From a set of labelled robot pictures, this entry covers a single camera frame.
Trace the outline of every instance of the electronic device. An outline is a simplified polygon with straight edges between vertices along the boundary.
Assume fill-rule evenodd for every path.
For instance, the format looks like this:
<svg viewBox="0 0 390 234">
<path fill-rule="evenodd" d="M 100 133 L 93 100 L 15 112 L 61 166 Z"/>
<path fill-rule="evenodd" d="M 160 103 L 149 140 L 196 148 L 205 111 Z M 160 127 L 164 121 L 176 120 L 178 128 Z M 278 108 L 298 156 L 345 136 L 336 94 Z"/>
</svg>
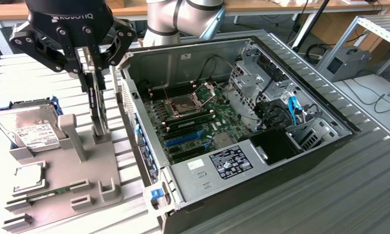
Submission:
<svg viewBox="0 0 390 234">
<path fill-rule="evenodd" d="M 166 234 L 309 171 L 360 131 L 256 37 L 133 49 L 120 67 Z"/>
<path fill-rule="evenodd" d="M 360 49 L 356 46 L 342 47 L 325 70 L 320 71 L 321 75 L 330 81 L 337 82 L 352 78 L 357 72 L 365 67 L 372 59 L 369 51 Z"/>
<path fill-rule="evenodd" d="M 0 129 L 15 148 L 40 152 L 58 147 L 66 134 L 57 127 L 61 115 L 57 98 L 0 104 Z"/>
</svg>

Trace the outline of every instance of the robotic arm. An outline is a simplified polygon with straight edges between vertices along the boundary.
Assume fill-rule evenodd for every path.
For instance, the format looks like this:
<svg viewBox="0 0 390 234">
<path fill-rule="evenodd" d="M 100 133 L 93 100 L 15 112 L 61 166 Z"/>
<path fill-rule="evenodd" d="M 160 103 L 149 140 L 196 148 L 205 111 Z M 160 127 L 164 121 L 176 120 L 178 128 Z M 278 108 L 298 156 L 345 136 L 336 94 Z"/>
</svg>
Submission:
<svg viewBox="0 0 390 234">
<path fill-rule="evenodd" d="M 105 0 L 27 0 L 28 21 L 16 25 L 11 43 L 54 72 L 66 70 L 78 78 L 88 93 L 90 118 L 96 136 L 108 133 L 102 90 L 102 71 L 116 66 L 129 49 L 136 33 L 132 24 L 113 17 Z M 113 43 L 105 52 L 100 43 L 110 28 Z M 62 52 L 42 42 L 38 33 L 61 46 Z M 77 49 L 82 48 L 94 71 L 85 72 Z"/>
</svg>

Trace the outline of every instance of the cable on floor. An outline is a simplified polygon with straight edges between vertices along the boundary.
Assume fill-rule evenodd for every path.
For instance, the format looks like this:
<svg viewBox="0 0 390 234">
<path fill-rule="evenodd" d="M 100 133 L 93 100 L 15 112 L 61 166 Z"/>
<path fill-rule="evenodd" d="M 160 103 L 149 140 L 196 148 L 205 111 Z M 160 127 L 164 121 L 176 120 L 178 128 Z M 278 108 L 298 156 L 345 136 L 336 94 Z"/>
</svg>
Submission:
<svg viewBox="0 0 390 234">
<path fill-rule="evenodd" d="M 389 112 L 390 109 L 389 109 L 389 110 L 385 110 L 385 111 L 378 111 L 378 110 L 376 109 L 377 104 L 378 104 L 378 102 L 380 102 L 381 100 L 385 100 L 385 101 L 390 104 L 390 101 L 385 99 L 385 95 L 386 95 L 386 94 L 380 95 L 373 89 L 370 89 L 369 87 L 366 87 L 366 86 L 364 86 L 362 84 L 360 84 L 354 79 L 350 79 L 350 80 L 354 81 L 357 85 L 360 85 L 360 86 L 364 87 L 365 89 L 370 90 L 370 91 L 378 96 L 378 99 L 377 99 L 376 102 L 373 102 L 373 103 L 366 103 L 366 102 L 364 102 L 362 99 L 361 99 L 361 97 L 357 95 L 357 93 L 356 93 L 354 90 L 352 89 L 352 87 L 348 85 L 348 83 L 346 83 L 345 81 L 342 81 L 342 82 L 345 83 L 345 85 L 348 86 L 348 88 L 350 89 L 350 91 L 353 92 L 353 94 L 356 95 L 356 97 L 358 98 L 358 100 L 360 100 L 365 105 L 373 105 L 373 104 L 374 104 L 374 112 L 376 112 L 376 113 L 382 114 L 382 113 Z"/>
</svg>

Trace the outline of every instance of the hard drive label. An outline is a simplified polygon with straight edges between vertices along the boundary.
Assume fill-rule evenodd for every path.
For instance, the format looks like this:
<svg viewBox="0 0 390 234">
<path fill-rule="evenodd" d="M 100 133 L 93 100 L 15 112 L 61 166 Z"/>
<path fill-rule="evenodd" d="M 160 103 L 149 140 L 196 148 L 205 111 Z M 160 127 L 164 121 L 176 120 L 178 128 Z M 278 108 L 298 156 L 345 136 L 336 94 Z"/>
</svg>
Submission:
<svg viewBox="0 0 390 234">
<path fill-rule="evenodd" d="M 29 149 L 58 143 L 49 123 L 17 128 L 15 132 Z"/>
<path fill-rule="evenodd" d="M 238 146 L 226 149 L 209 157 L 222 179 L 228 179 L 253 168 L 249 159 Z"/>
</svg>

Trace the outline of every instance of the blue pcie slot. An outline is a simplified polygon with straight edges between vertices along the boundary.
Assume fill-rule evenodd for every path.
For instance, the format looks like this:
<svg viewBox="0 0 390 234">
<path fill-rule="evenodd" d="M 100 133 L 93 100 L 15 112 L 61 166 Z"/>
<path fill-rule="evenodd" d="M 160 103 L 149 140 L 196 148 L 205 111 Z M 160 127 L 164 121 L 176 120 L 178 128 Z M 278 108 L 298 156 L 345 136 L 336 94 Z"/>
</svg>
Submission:
<svg viewBox="0 0 390 234">
<path fill-rule="evenodd" d="M 177 145 L 177 144 L 181 144 L 181 143 L 184 143 L 186 141 L 190 141 L 190 140 L 200 139 L 202 132 L 204 132 L 204 129 L 201 131 L 198 131 L 197 133 L 193 133 L 193 134 L 186 135 L 186 136 L 184 136 L 184 137 L 181 137 L 178 139 L 168 141 L 166 142 L 166 147 Z"/>
</svg>

